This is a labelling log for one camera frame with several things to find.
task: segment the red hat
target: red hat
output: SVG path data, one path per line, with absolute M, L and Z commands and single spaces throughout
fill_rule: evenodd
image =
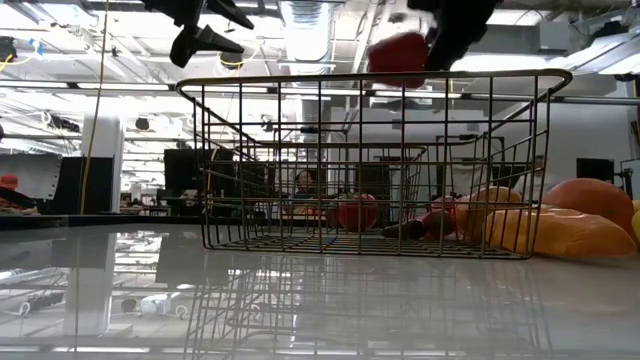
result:
M 2 177 L 0 177 L 0 187 L 3 187 L 5 189 L 9 189 L 9 190 L 15 190 L 18 188 L 18 177 L 10 174 L 10 175 L 3 175 Z

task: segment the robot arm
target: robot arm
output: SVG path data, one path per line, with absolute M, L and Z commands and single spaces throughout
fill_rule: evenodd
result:
M 410 9 L 434 15 L 438 28 L 427 34 L 427 71 L 449 70 L 487 32 L 487 20 L 502 0 L 407 0 Z

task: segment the air duct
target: air duct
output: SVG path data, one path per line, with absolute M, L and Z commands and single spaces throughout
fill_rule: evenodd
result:
M 292 61 L 289 65 L 292 75 L 323 75 L 331 72 L 331 67 L 326 63 L 331 54 L 333 9 L 333 4 L 323 2 L 280 2 L 280 10 L 285 22 L 287 58 Z M 318 86 L 304 83 L 297 85 Z M 322 106 L 320 99 L 298 101 L 301 102 L 300 110 L 296 115 L 298 122 L 317 124 L 318 109 Z M 313 141 L 313 137 L 305 136 L 304 140 Z

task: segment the glossy white tabletop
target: glossy white tabletop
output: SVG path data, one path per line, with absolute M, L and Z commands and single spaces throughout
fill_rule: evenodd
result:
M 640 359 L 639 259 L 208 252 L 184 225 L 0 239 L 0 359 Z

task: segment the ceiling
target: ceiling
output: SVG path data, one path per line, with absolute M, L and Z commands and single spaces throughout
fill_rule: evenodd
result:
M 150 183 L 151 179 L 154 179 L 153 183 L 162 185 L 162 179 L 159 179 L 161 176 L 158 176 L 157 172 L 163 170 L 160 161 L 163 150 L 175 148 L 178 139 L 193 139 L 192 105 L 177 96 L 172 88 L 165 91 L 150 91 L 144 88 L 140 91 L 129 91 L 130 88 L 122 84 L 174 84 L 183 79 L 201 77 L 295 75 L 317 69 L 328 69 L 327 71 L 334 74 L 363 72 L 367 66 L 366 49 L 370 44 L 402 31 L 425 31 L 432 21 L 429 14 L 407 10 L 405 1 L 390 1 L 385 4 L 384 1 L 334 0 L 331 1 L 333 5 L 328 8 L 330 12 L 326 24 L 327 33 L 304 33 L 303 36 L 312 34 L 317 38 L 296 40 L 296 33 L 284 25 L 275 0 L 266 0 L 262 13 L 255 10 L 256 1 L 239 0 L 236 3 L 249 13 L 249 18 L 255 25 L 253 31 L 230 24 L 222 17 L 211 13 L 203 14 L 199 25 L 209 25 L 217 33 L 245 48 L 243 66 L 237 71 L 225 68 L 220 62 L 219 53 L 198 53 L 184 69 L 173 65 L 168 54 L 180 29 L 175 27 L 168 17 L 144 11 L 143 4 L 137 1 L 110 2 L 104 39 L 103 26 L 107 6 L 103 1 L 0 0 L 0 36 L 15 38 L 15 47 L 18 50 L 16 63 L 19 64 L 9 64 L 0 71 L 0 81 L 4 81 L 5 85 L 7 81 L 16 82 L 12 87 L 2 86 L 0 83 L 0 122 L 9 137 L 0 144 L 0 151 L 57 152 L 62 155 L 79 153 L 85 112 L 95 104 L 96 90 L 91 86 L 85 86 L 89 87 L 88 89 L 71 89 L 66 84 L 95 84 L 99 81 L 104 40 L 104 82 L 120 85 L 114 85 L 115 90 L 105 91 L 103 96 L 114 98 L 131 113 L 127 124 L 128 141 L 125 143 L 124 163 L 124 169 L 130 170 L 127 173 L 130 178 L 124 183 Z M 618 0 L 506 0 L 489 20 L 491 26 L 487 39 L 494 39 L 493 34 L 518 36 L 517 34 L 523 31 L 534 29 L 543 17 L 545 21 L 565 23 L 573 17 L 574 20 L 579 20 L 576 23 L 576 31 L 571 34 L 572 43 L 576 47 L 573 50 L 578 50 L 586 39 L 577 33 L 591 30 L 589 26 L 592 23 L 586 19 L 593 22 L 596 18 L 606 20 L 607 17 L 620 14 L 624 15 L 624 18 L 635 17 L 635 9 L 629 11 L 629 4 L 629 1 Z M 394 13 L 405 13 L 405 20 L 401 23 L 389 21 Z M 325 38 L 328 40 L 329 51 L 322 61 L 305 62 L 300 59 L 305 53 L 312 53 L 317 49 L 318 41 Z M 508 49 L 510 46 L 514 46 L 515 49 L 517 42 L 505 45 L 499 42 L 492 44 L 486 40 L 484 44 L 479 44 L 486 45 L 482 47 L 481 54 L 472 48 L 458 67 L 478 70 L 477 67 L 482 64 L 480 69 L 498 70 L 513 66 L 547 66 L 550 59 L 548 55 L 522 53 L 518 50 L 518 60 L 509 57 L 514 54 L 510 54 Z M 478 57 L 486 57 L 493 53 L 500 53 L 503 61 L 497 61 L 495 58 L 484 61 L 486 59 Z M 605 85 L 594 86 L 598 81 L 603 81 L 602 78 L 590 78 L 589 86 L 580 86 L 580 82 L 577 82 L 578 85 L 568 91 L 571 94 L 584 94 L 588 89 L 606 88 Z M 54 81 L 63 83 L 63 86 L 48 89 L 25 87 L 29 84 L 26 81 L 31 81 L 30 84 L 34 84 L 34 81 Z M 300 85 L 283 86 L 293 88 Z M 325 85 L 331 89 L 342 89 L 352 88 L 355 83 L 343 81 Z M 425 89 L 443 91 L 444 86 L 443 81 L 431 81 Z M 517 93 L 521 84 L 504 82 L 501 86 L 496 92 L 500 90 L 503 93 Z M 485 88 L 486 84 L 466 79 L 454 82 L 451 90 L 486 91 L 481 90 Z M 283 121 L 309 121 L 307 113 L 304 112 L 304 99 L 304 94 L 284 97 L 280 109 Z M 353 110 L 356 104 L 350 100 L 330 96 L 322 103 L 323 108 L 341 108 L 344 114 Z M 279 112 L 274 96 L 245 99 L 242 113 L 239 111 L 237 97 L 229 96 L 229 92 L 208 93 L 207 104 L 231 121 L 242 118 L 243 121 L 253 119 L 249 121 L 259 122 L 265 116 L 278 118 Z M 486 115 L 486 109 L 482 106 L 471 103 L 467 106 L 459 102 L 457 109 L 484 110 Z M 52 127 L 51 115 L 77 124 L 76 130 L 80 132 Z M 150 131 L 140 131 L 136 128 L 135 120 L 138 117 L 150 119 L 154 124 Z M 244 131 L 256 138 L 271 139 L 273 136 L 262 131 L 258 125 L 247 126 Z M 51 136 L 63 136 L 66 139 L 52 139 Z M 145 138 L 151 138 L 153 141 L 145 141 Z M 233 136 L 229 132 L 221 132 L 219 138 L 232 139 Z M 293 141 L 298 139 L 295 135 L 291 138 Z

